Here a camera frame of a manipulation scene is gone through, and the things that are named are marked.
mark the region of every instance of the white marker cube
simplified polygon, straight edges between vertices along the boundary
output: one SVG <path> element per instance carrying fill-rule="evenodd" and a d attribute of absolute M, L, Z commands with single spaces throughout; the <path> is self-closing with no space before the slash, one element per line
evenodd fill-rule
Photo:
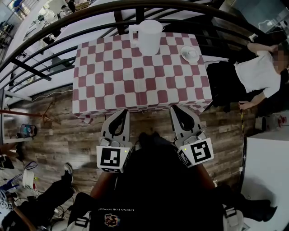
<path fill-rule="evenodd" d="M 98 168 L 103 171 L 123 173 L 130 148 L 96 146 Z"/>
<path fill-rule="evenodd" d="M 183 145 L 178 150 L 180 160 L 189 168 L 214 158 L 210 138 L 197 140 L 194 143 Z"/>

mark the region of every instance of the white pitcher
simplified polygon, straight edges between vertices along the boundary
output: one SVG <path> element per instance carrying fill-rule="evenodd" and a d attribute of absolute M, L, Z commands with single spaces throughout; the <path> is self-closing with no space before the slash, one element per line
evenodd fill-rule
<path fill-rule="evenodd" d="M 153 56 L 157 54 L 163 31 L 163 26 L 160 22 L 145 20 L 139 25 L 130 25 L 128 29 L 131 43 L 138 46 L 143 55 Z M 137 31 L 139 32 L 139 37 L 134 39 L 133 34 Z"/>

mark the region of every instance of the white saucer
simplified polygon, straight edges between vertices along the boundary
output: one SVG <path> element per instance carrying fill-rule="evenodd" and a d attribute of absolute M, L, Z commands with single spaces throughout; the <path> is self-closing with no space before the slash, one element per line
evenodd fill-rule
<path fill-rule="evenodd" d="M 183 46 L 181 56 L 189 63 L 196 63 L 200 59 L 198 51 L 192 46 Z"/>

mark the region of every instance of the black railing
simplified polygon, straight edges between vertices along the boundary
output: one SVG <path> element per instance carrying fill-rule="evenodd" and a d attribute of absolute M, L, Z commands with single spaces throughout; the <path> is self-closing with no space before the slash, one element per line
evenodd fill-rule
<path fill-rule="evenodd" d="M 145 16 L 145 12 L 147 12 L 153 8 L 161 8 L 161 9 L 156 10 L 155 12 L 149 13 Z M 36 51 L 32 55 L 28 56 L 22 62 L 20 62 L 19 60 L 16 59 L 20 54 L 22 54 L 32 44 L 34 44 L 35 42 L 44 38 L 45 36 L 51 34 L 55 30 L 59 30 L 62 27 L 68 26 L 69 24 L 75 23 L 75 22 L 80 21 L 82 19 L 86 19 L 86 18 L 89 18 L 92 16 L 110 13 L 110 12 L 115 12 L 115 16 L 122 19 L 121 10 L 125 10 L 125 9 L 135 9 L 135 15 L 132 15 L 132 16 L 126 18 L 124 21 L 118 21 L 115 23 L 108 23 L 108 24 L 96 26 L 93 28 L 89 28 L 89 29 L 74 33 L 74 34 L 69 35 L 67 37 L 64 37 L 60 40 L 54 41 L 53 43 L 47 45 L 46 47 L 44 47 L 44 48 Z M 198 3 L 194 3 L 194 2 L 189 2 L 189 1 L 187 2 L 187 1 L 180 1 L 180 0 L 165 0 L 165 1 L 164 0 L 142 0 L 142 1 L 122 0 L 122 1 L 109 2 L 109 3 L 89 7 L 89 8 L 83 9 L 81 11 L 78 11 L 74 14 L 68 15 L 65 18 L 62 18 L 62 19 L 48 25 L 47 27 L 43 28 L 41 31 L 39 31 L 38 33 L 33 35 L 31 38 L 29 38 L 27 41 L 25 41 L 23 44 L 21 44 L 0 66 L 0 72 L 2 72 L 4 70 L 4 68 L 9 63 L 15 63 L 17 65 L 10 72 L 8 72 L 2 79 L 0 79 L 0 83 L 3 82 L 7 77 L 9 77 L 9 75 L 11 75 L 11 73 L 13 73 L 18 67 L 24 68 L 24 71 L 21 72 L 20 74 L 16 75 L 16 76 L 14 76 L 2 88 L 7 87 L 11 83 L 14 83 L 14 81 L 17 78 L 19 78 L 20 76 L 22 76 L 26 72 L 31 72 L 32 74 L 30 76 L 25 77 L 21 81 L 13 84 L 12 86 L 10 85 L 10 87 L 8 89 L 9 91 L 13 90 L 16 86 L 20 85 L 21 83 L 32 78 L 35 75 L 38 75 L 39 78 L 29 82 L 28 84 L 21 86 L 20 88 L 16 89 L 14 92 L 19 91 L 20 89 L 22 89 L 28 85 L 31 85 L 35 82 L 38 82 L 42 79 L 49 81 L 49 80 L 51 80 L 50 76 L 53 76 L 53 75 L 60 73 L 62 71 L 66 71 L 66 70 L 74 68 L 74 66 L 70 63 L 70 62 L 75 60 L 75 57 L 72 57 L 72 58 L 57 62 L 57 63 L 50 65 L 46 68 L 43 68 L 42 70 L 36 70 L 35 69 L 35 67 L 39 66 L 40 64 L 42 64 L 48 60 L 51 60 L 55 57 L 58 57 L 60 55 L 68 53 L 70 51 L 76 50 L 77 46 L 74 46 L 74 47 L 71 47 L 71 48 L 66 49 L 64 51 L 58 52 L 57 54 L 53 54 L 50 57 L 45 58 L 45 59 L 37 62 L 36 64 L 32 65 L 31 67 L 27 67 L 25 62 L 27 62 L 28 60 L 32 59 L 36 55 L 44 52 L 45 50 L 47 50 L 53 46 L 61 44 L 65 41 L 73 39 L 77 36 L 81 36 L 81 35 L 84 35 L 84 34 L 87 34 L 90 32 L 95 32 L 95 31 L 98 31 L 101 29 L 110 28 L 110 30 L 108 30 L 101 37 L 108 35 L 110 32 L 112 32 L 115 29 L 118 30 L 117 33 L 119 33 L 119 32 L 124 33 L 126 27 L 128 27 L 129 25 L 140 23 L 144 19 L 151 17 L 155 14 L 159 14 L 161 12 L 164 12 L 165 10 L 168 10 L 168 9 L 174 9 L 174 10 L 170 11 L 170 12 L 166 12 L 162 15 L 159 15 L 158 17 L 156 17 L 154 19 L 161 22 L 161 23 L 168 23 L 169 25 L 179 24 L 182 27 L 184 27 L 184 25 L 185 25 L 185 27 L 198 27 L 198 28 L 205 28 L 205 29 L 213 29 L 215 31 L 221 31 L 221 32 L 228 33 L 230 35 L 238 37 L 239 39 L 241 38 L 245 41 L 249 41 L 248 37 L 246 37 L 240 33 L 237 33 L 235 31 L 231 31 L 231 30 L 228 30 L 228 29 L 225 29 L 222 27 L 218 27 L 218 26 L 214 26 L 214 25 L 208 25 L 208 24 L 200 23 L 200 22 L 194 22 L 194 21 L 190 21 L 190 20 L 161 19 L 164 16 L 168 16 L 170 14 L 174 14 L 174 13 L 186 10 L 186 11 L 198 12 L 198 13 L 202 13 L 205 15 L 209 15 L 210 17 L 221 18 L 221 19 L 226 20 L 230 23 L 234 23 L 237 26 L 242 27 L 242 28 L 244 28 L 244 29 L 246 29 L 252 33 L 255 33 L 258 36 L 265 35 L 265 33 L 260 31 L 256 27 L 252 26 L 244 19 L 241 19 L 239 17 L 236 17 L 236 16 L 229 14 L 229 13 L 226 13 L 224 11 L 215 9 L 211 6 L 202 5 L 202 4 L 198 4 Z M 234 40 L 228 40 L 228 39 L 224 39 L 224 38 L 220 38 L 220 37 L 213 37 L 213 36 L 204 35 L 204 34 L 195 34 L 195 35 L 196 35 L 196 37 L 199 37 L 199 38 L 204 38 L 204 39 L 208 39 L 208 40 L 212 40 L 212 41 L 218 41 L 218 42 L 222 42 L 225 44 L 231 44 L 231 45 L 234 45 L 234 46 L 237 46 L 240 48 L 244 47 L 243 44 L 236 42 Z M 203 46 L 216 48 L 216 46 L 210 46 L 210 45 L 203 45 Z M 66 64 L 68 63 L 68 66 L 65 65 L 65 68 L 63 68 L 61 70 L 58 70 L 58 71 L 50 73 L 50 74 L 44 74 L 43 73 L 46 70 L 49 70 L 55 66 L 63 65 L 65 63 Z"/>

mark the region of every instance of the red and white tablecloth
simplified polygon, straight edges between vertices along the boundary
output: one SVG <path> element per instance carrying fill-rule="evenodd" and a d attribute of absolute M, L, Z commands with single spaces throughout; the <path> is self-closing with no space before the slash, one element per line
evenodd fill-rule
<path fill-rule="evenodd" d="M 183 46 L 200 54 L 197 63 L 180 56 Z M 202 112 L 212 102 L 208 75 L 195 35 L 163 32 L 160 49 L 143 56 L 129 35 L 99 38 L 78 46 L 73 113 L 87 123 L 94 115 L 185 105 Z"/>

